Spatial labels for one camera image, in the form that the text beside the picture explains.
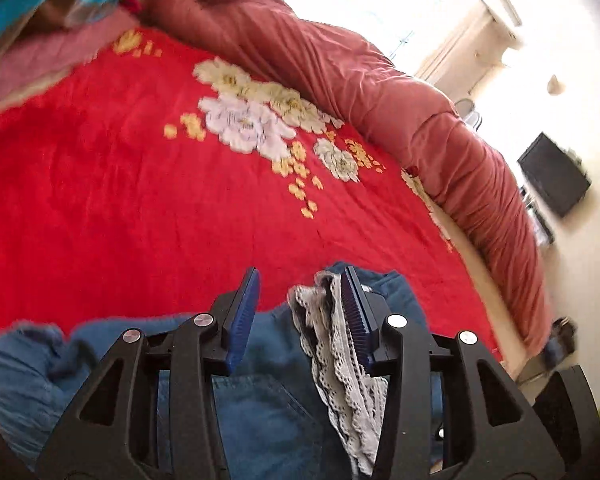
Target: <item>white wall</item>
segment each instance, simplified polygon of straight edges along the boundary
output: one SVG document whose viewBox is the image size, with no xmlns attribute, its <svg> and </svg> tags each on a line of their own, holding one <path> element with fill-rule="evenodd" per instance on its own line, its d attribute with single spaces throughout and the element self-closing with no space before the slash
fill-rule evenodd
<svg viewBox="0 0 600 480">
<path fill-rule="evenodd" d="M 578 361 L 600 406 L 600 1 L 512 0 L 523 21 L 520 65 L 498 69 L 476 92 L 480 134 L 516 168 L 544 131 L 581 156 L 592 179 L 584 201 L 560 221 L 549 216 L 556 243 L 545 254 L 556 315 L 579 325 Z M 560 96 L 546 92 L 555 73 Z"/>
</svg>

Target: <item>black object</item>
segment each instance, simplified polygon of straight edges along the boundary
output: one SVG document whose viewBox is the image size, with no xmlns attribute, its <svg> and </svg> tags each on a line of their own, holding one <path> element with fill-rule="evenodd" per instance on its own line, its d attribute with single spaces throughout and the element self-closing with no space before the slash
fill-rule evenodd
<svg viewBox="0 0 600 480">
<path fill-rule="evenodd" d="M 359 355 L 359 361 L 366 362 L 372 376 L 390 377 L 372 480 L 429 477 L 431 372 L 442 375 L 444 407 L 444 469 L 432 478 L 558 480 L 565 473 L 562 454 L 577 460 L 580 455 L 574 456 L 573 449 L 592 440 L 596 425 L 600 430 L 588 386 L 560 390 L 563 383 L 554 381 L 548 395 L 564 393 L 560 409 L 545 401 L 541 407 L 548 407 L 541 413 L 553 415 L 552 428 L 562 428 L 568 437 L 552 440 L 544 420 L 472 332 L 456 338 L 432 336 L 405 317 L 392 315 L 379 294 L 365 292 L 352 267 L 345 273 L 343 302 L 352 304 L 349 298 L 357 298 L 372 334 L 356 346 L 358 354 L 371 358 L 365 361 Z M 570 373 L 575 379 L 569 386 L 587 384 L 580 367 Z M 584 435 L 579 446 L 573 444 L 574 434 Z"/>
<path fill-rule="evenodd" d="M 553 370 L 576 351 L 576 325 L 569 317 L 559 317 L 552 323 L 549 341 L 542 349 L 542 364 Z"/>
<path fill-rule="evenodd" d="M 549 246 L 555 242 L 554 231 L 549 227 L 546 218 L 538 209 L 536 200 L 529 194 L 525 186 L 520 187 L 520 195 L 522 202 L 529 217 L 531 218 L 534 234 L 536 235 L 536 243 L 539 246 Z"/>
<path fill-rule="evenodd" d="M 596 403 L 580 367 L 553 374 L 538 395 L 534 411 L 551 435 L 567 468 L 573 466 L 600 433 Z"/>
<path fill-rule="evenodd" d="M 542 200 L 563 218 L 591 185 L 580 168 L 545 134 L 540 134 L 518 159 L 529 183 Z"/>
<path fill-rule="evenodd" d="M 373 320 L 367 365 L 373 375 L 390 377 L 373 480 L 600 479 L 600 424 L 580 367 L 555 375 L 531 408 L 473 333 L 432 336 L 392 315 L 384 298 L 364 292 L 357 278 L 351 282 Z M 62 416 L 40 457 L 40 478 L 227 479 L 208 375 L 230 371 L 220 325 L 231 322 L 246 283 L 216 300 L 208 326 L 194 318 L 159 336 L 127 331 Z M 173 473 L 157 467 L 151 429 L 156 374 L 169 367 Z M 431 371 L 442 374 L 444 402 L 444 469 L 433 475 Z M 0 438 L 2 479 L 34 477 Z"/>
<path fill-rule="evenodd" d="M 219 296 L 208 314 L 172 332 L 145 336 L 127 330 L 63 413 L 40 454 L 37 475 L 45 480 L 228 480 L 211 375 L 229 375 L 232 352 L 244 350 L 236 341 L 242 335 L 236 326 L 246 316 L 248 337 L 259 288 L 252 268 L 237 291 Z M 157 461 L 161 370 L 171 371 L 173 474 Z"/>
</svg>

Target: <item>white lace trim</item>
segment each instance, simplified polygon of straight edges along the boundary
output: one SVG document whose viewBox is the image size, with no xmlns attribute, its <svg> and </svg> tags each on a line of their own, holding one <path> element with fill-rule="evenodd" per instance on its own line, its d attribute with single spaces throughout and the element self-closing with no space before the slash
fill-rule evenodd
<svg viewBox="0 0 600 480">
<path fill-rule="evenodd" d="M 327 290 L 331 283 L 330 308 Z M 312 360 L 312 375 L 329 420 L 350 457 L 352 472 L 370 476 L 376 461 L 387 382 L 372 378 L 358 364 L 340 299 L 340 276 L 322 271 L 316 286 L 295 286 L 288 303 L 300 333 L 304 353 Z"/>
</svg>

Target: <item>red bedspread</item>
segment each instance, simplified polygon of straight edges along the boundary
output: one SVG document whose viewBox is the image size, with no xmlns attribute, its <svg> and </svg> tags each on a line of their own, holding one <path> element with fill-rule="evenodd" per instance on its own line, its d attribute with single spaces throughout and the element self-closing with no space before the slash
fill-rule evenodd
<svg viewBox="0 0 600 480">
<path fill-rule="evenodd" d="M 153 30 L 127 39 L 0 115 L 0 329 L 202 311 L 252 265 L 267 310 L 346 260 L 398 270 L 433 331 L 496 348 L 460 256 L 391 157 L 348 124 L 296 128 L 284 163 L 238 153 L 198 108 L 218 97 L 192 75 L 212 56 Z M 334 176 L 320 139 L 352 154 L 355 178 Z"/>
<path fill-rule="evenodd" d="M 530 356 L 553 319 L 542 257 L 504 158 L 439 91 L 396 70 L 359 34 L 298 18 L 282 0 L 145 0 L 162 30 L 350 122 L 404 168 L 482 255 Z"/>
</svg>

